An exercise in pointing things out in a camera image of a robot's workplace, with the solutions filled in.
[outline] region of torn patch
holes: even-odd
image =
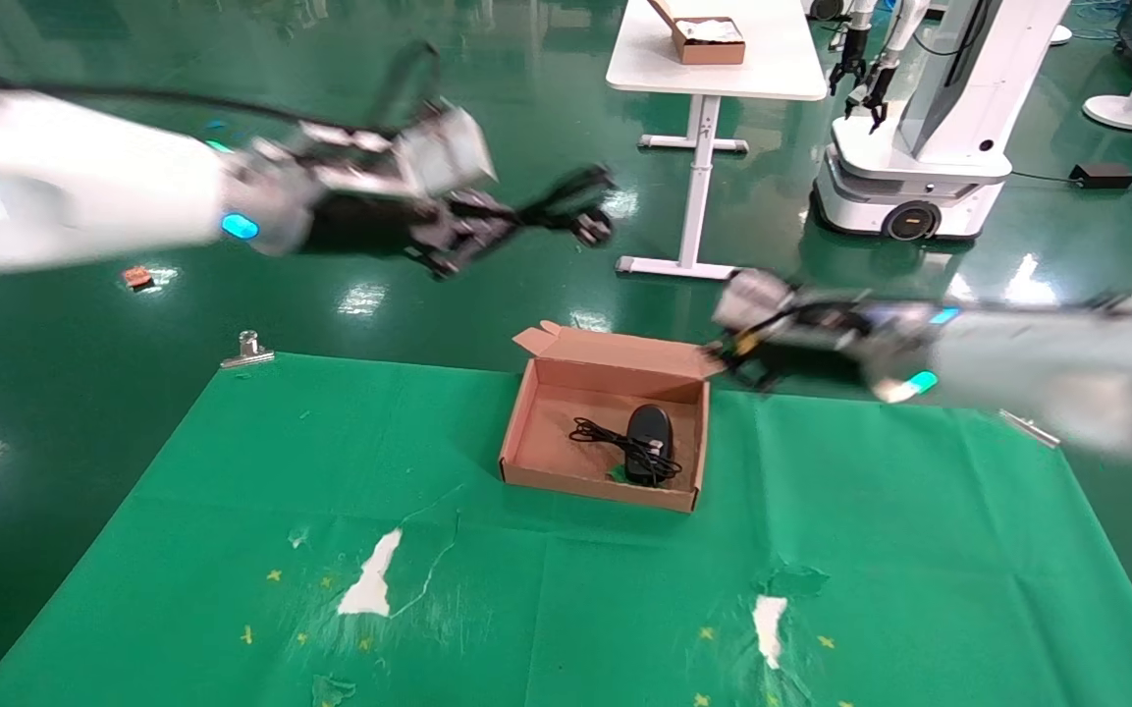
[[[788,607],[788,600],[782,596],[758,595],[753,607],[753,628],[758,632],[758,653],[766,657],[766,665],[772,671],[780,670],[780,617]]]
[[[387,604],[387,568],[391,567],[391,555],[400,548],[400,528],[381,536],[374,553],[360,564],[360,578],[346,590],[343,600],[337,603],[341,614],[379,614],[391,613]]]

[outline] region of green epoxy floor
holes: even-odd
[[[274,260],[233,242],[0,277],[0,657],[242,328],[297,353],[511,371],[524,356],[508,337],[542,318],[686,340],[713,334],[714,283],[617,278],[611,269],[618,255],[675,253],[692,159],[634,148],[643,132],[683,130],[687,100],[607,88],[620,8],[617,0],[0,0],[0,75],[170,86],[346,121],[363,115],[396,46],[423,36],[443,50],[445,93],[488,132],[498,197],[534,196],[590,161],[607,162],[623,184],[610,205],[620,230],[609,250],[529,234],[447,285],[408,261]],[[829,33],[814,36],[822,45]],[[894,93],[910,90],[912,72]],[[1006,149],[1015,169],[1065,175],[1078,161],[1132,166],[1132,135],[1080,115],[1088,95],[1125,93],[1131,80],[1108,41],[1052,50]],[[1078,300],[1132,290],[1132,191],[1013,179],[969,249],[826,233],[808,215],[807,192],[840,104],[723,101],[720,133],[748,139],[754,153],[717,158],[705,260],[887,294]],[[284,132],[192,107],[104,107],[233,144]],[[207,130],[212,120],[224,129]],[[126,292],[120,273],[131,265],[156,270],[162,287]],[[842,393],[805,381],[786,390]],[[1132,471],[1072,457],[1132,577]]]

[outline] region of cardboard box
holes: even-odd
[[[657,10],[657,14],[661,15],[661,18],[670,27],[679,63],[744,63],[743,37],[740,41],[727,41],[727,43],[718,43],[718,41],[691,41],[687,40],[687,35],[684,34],[681,28],[678,28],[678,23],[681,19],[691,23],[718,19],[718,21],[731,23],[731,26],[737,32],[740,32],[740,26],[736,25],[735,19],[728,18],[726,15],[710,18],[677,18],[670,11],[668,0],[648,0],[648,2],[652,5],[652,8]]]
[[[692,514],[705,468],[710,383],[722,367],[691,344],[577,330],[540,322],[514,337],[533,359],[499,448],[499,475],[517,486],[640,502]],[[620,483],[610,443],[574,442],[574,417],[624,433],[634,408],[655,403],[669,414],[674,459],[684,471],[663,488]]]

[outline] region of white table leg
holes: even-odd
[[[696,136],[692,135],[701,122],[701,103],[703,95],[693,95],[692,104],[687,109],[687,138],[668,135],[642,135],[640,136],[640,147],[677,147],[681,149],[695,149]],[[714,149],[723,149],[727,153],[747,153],[749,144],[743,139],[715,139]]]
[[[705,224],[710,171],[714,170],[714,130],[718,129],[719,121],[718,95],[705,95],[701,98],[700,113],[696,118],[696,139],[693,140],[696,155],[692,158],[692,179],[687,187],[687,214],[684,215],[684,236],[678,245],[678,260],[623,256],[618,259],[617,270],[619,273],[651,273],[657,274],[657,276],[726,279],[731,277],[732,270],[736,269],[731,265],[705,265],[696,261],[696,256],[701,250],[701,227]]]

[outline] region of orange object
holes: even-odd
[[[134,287],[134,290],[139,290],[139,287],[149,286],[152,284],[152,273],[145,269],[142,265],[136,268],[129,268],[122,273],[125,277],[125,285]]]

